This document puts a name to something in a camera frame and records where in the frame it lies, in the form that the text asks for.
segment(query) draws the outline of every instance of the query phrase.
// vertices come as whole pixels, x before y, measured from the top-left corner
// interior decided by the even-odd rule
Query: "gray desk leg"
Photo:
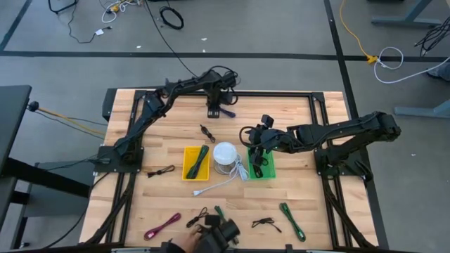
[[[395,107],[394,112],[396,115],[408,115],[419,117],[438,117],[444,119],[450,119],[450,100],[443,102],[435,108],[407,108],[407,107]]]
[[[410,27],[435,27],[441,25],[440,20],[417,18],[431,0],[418,0],[405,17],[373,17],[374,25],[405,25]]]

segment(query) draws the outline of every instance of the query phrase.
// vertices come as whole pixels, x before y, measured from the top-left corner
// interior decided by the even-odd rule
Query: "yellow tray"
[[[200,154],[200,149],[202,147],[185,147],[184,148],[184,159],[183,159],[183,181],[208,181],[210,179],[210,150],[203,159],[200,165],[200,170],[198,171],[197,178],[187,179],[186,175],[189,169],[197,162],[198,155]]]

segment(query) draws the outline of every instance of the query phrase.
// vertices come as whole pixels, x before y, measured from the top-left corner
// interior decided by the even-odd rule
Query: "yellow cable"
[[[72,123],[72,124],[75,124],[75,125],[77,125],[77,126],[83,128],[84,130],[90,131],[91,133],[94,133],[94,134],[100,134],[100,135],[103,135],[103,136],[105,135],[105,133],[103,133],[103,132],[101,132],[101,131],[97,131],[97,130],[95,130],[95,129],[90,129],[89,127],[84,126],[84,125],[82,125],[82,124],[80,124],[80,123],[78,123],[78,122],[76,122],[76,121],[74,121],[74,120],[71,120],[71,119],[69,119],[68,117],[66,117],[66,116],[64,116],[64,115],[61,115],[61,114],[59,114],[59,113],[51,112],[51,111],[49,111],[49,110],[47,110],[47,109],[43,109],[43,108],[38,108],[38,110],[40,110],[41,112],[45,112],[45,113],[47,113],[47,114],[53,115],[53,116],[55,116],[55,117],[60,117],[60,118],[62,118],[62,119],[65,119],[65,120],[67,120],[68,122],[70,122],[70,123]]]
[[[342,3],[340,4],[340,8],[339,8],[340,22],[342,22],[342,24],[344,25],[344,27],[347,30],[347,32],[349,32],[351,35],[353,35],[353,37],[358,41],[359,48],[361,49],[363,54],[367,57],[367,63],[369,63],[369,64],[374,63],[378,59],[378,57],[377,56],[371,56],[371,55],[369,55],[368,53],[365,52],[365,50],[363,49],[363,46],[361,45],[361,42],[359,41],[358,36],[356,36],[352,31],[350,31],[350,29],[345,24],[344,19],[342,18],[342,8],[345,5],[345,1],[346,0],[342,0]]]

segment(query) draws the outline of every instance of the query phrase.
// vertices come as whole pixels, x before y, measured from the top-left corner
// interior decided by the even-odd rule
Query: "green tray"
[[[264,180],[264,179],[275,179],[276,173],[275,173],[275,162],[274,162],[274,155],[272,152],[269,154],[265,153],[262,155],[262,157],[267,159],[267,165],[262,165],[262,177],[257,178],[255,176],[255,171],[253,170],[253,165],[250,164],[250,156],[248,155],[248,151],[250,149],[247,149],[247,165],[248,165],[248,171],[250,173],[250,180]]]

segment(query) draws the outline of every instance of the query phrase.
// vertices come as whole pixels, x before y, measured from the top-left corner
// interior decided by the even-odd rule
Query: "white wire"
[[[106,12],[108,10],[110,10],[111,6],[114,6],[114,5],[117,5],[117,4],[119,4],[120,12],[125,12],[126,9],[127,9],[127,5],[137,5],[136,3],[132,3],[130,1],[123,1],[123,2],[120,1],[120,0],[116,1],[115,3],[110,4],[108,7],[106,7],[106,9],[103,12],[103,15],[101,16],[101,22],[110,23],[110,22],[114,21],[117,18],[116,12],[111,11],[111,13],[114,14],[114,18],[112,20],[105,21],[105,14],[106,14]]]
[[[380,59],[381,59],[381,56],[382,56],[382,54],[383,54],[383,52],[384,52],[386,49],[394,49],[394,50],[397,50],[397,51],[400,53],[400,55],[401,55],[401,61],[400,61],[400,64],[399,64],[398,66],[396,66],[396,67],[390,67],[390,66],[384,64],[384,63],[380,60]],[[395,47],[392,47],[392,46],[388,46],[387,48],[384,48],[384,49],[380,52],[380,55],[378,56],[378,59],[377,59],[377,61],[375,62],[375,65],[373,65],[373,74],[375,74],[375,78],[376,78],[378,81],[382,82],[383,84],[395,84],[395,83],[397,83],[397,82],[404,81],[404,80],[406,80],[406,79],[408,79],[408,78],[415,77],[415,76],[417,76],[417,75],[420,75],[420,74],[423,74],[423,73],[428,72],[428,71],[430,71],[430,70],[433,70],[433,69],[435,69],[435,68],[437,68],[437,67],[440,67],[440,66],[442,66],[443,64],[445,64],[447,61],[450,60],[450,57],[448,57],[445,61],[443,61],[442,63],[440,63],[440,64],[438,64],[438,65],[436,65],[436,66],[434,66],[434,67],[432,67],[432,68],[429,68],[429,69],[427,69],[427,70],[420,71],[420,72],[418,72],[418,73],[415,73],[415,74],[412,74],[412,75],[409,75],[409,76],[407,76],[407,77],[404,77],[404,78],[401,78],[401,79],[398,79],[398,80],[394,80],[394,81],[383,81],[383,80],[381,80],[381,79],[378,77],[378,75],[377,75],[377,64],[378,64],[378,63],[380,63],[381,67],[385,67],[385,68],[390,69],[390,70],[396,70],[396,69],[399,69],[399,68],[401,67],[401,65],[403,65],[403,58],[404,58],[404,57],[403,57],[403,53],[402,53],[398,48],[395,48]]]
[[[203,192],[205,192],[207,190],[210,190],[210,189],[216,188],[218,186],[222,186],[222,185],[224,185],[226,183],[229,183],[233,179],[238,177],[238,175],[240,176],[240,179],[242,179],[242,181],[244,181],[244,182],[247,181],[248,177],[249,177],[249,174],[248,174],[247,169],[245,169],[244,166],[242,165],[242,158],[240,157],[239,154],[238,154],[238,157],[236,158],[235,163],[236,164],[234,165],[234,167],[231,169],[231,171],[229,173],[227,173],[227,172],[225,172],[225,171],[223,171],[223,170],[221,170],[219,168],[221,170],[221,172],[223,172],[224,174],[228,174],[230,176],[230,179],[228,179],[227,181],[218,183],[216,185],[207,187],[207,188],[205,188],[203,190],[194,190],[194,192],[193,192],[194,196],[197,196],[197,195],[199,195],[199,194],[201,194],[201,193],[203,193]]]

